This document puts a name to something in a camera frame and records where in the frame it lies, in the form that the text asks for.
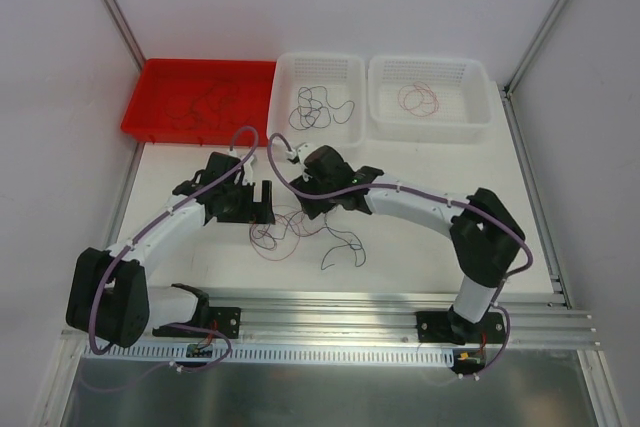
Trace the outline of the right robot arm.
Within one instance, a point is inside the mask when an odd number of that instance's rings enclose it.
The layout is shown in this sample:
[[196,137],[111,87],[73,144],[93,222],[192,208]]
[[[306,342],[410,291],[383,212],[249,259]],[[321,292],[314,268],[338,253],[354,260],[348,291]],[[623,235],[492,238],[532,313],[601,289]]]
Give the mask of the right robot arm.
[[512,263],[518,254],[531,253],[524,232],[493,191],[479,188],[468,196],[429,191],[375,167],[353,169],[327,145],[302,144],[286,158],[301,168],[289,188],[309,218],[340,206],[405,220],[449,239],[463,280],[444,325],[432,334],[462,345],[483,332],[484,316]]

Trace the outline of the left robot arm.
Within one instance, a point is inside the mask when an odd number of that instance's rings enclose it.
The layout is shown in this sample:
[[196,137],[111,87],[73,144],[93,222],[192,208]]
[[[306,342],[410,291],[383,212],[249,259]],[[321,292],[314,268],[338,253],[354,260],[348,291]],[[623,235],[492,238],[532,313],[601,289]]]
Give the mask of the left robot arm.
[[177,185],[130,237],[76,261],[69,326],[87,333],[92,353],[127,348],[146,332],[199,336],[214,326],[208,295],[184,283],[150,289],[151,274],[208,224],[272,224],[272,183],[253,180],[252,153],[214,152],[205,168]]

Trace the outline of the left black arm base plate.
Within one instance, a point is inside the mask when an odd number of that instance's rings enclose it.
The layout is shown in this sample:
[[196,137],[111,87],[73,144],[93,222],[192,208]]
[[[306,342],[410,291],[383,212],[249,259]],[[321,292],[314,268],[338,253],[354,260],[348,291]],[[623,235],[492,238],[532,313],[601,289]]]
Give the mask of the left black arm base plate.
[[159,338],[204,338],[216,331],[233,340],[239,336],[241,313],[238,307],[205,305],[197,308],[190,320],[164,324],[153,328],[151,333]]

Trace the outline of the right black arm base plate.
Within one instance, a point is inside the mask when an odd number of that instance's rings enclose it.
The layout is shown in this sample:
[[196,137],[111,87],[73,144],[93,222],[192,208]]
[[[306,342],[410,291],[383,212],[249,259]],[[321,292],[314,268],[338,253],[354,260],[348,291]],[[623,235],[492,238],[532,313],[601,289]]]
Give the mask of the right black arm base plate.
[[501,344],[506,339],[506,324],[502,314],[487,312],[478,323],[458,318],[453,311],[426,310],[415,313],[417,337],[420,343]]

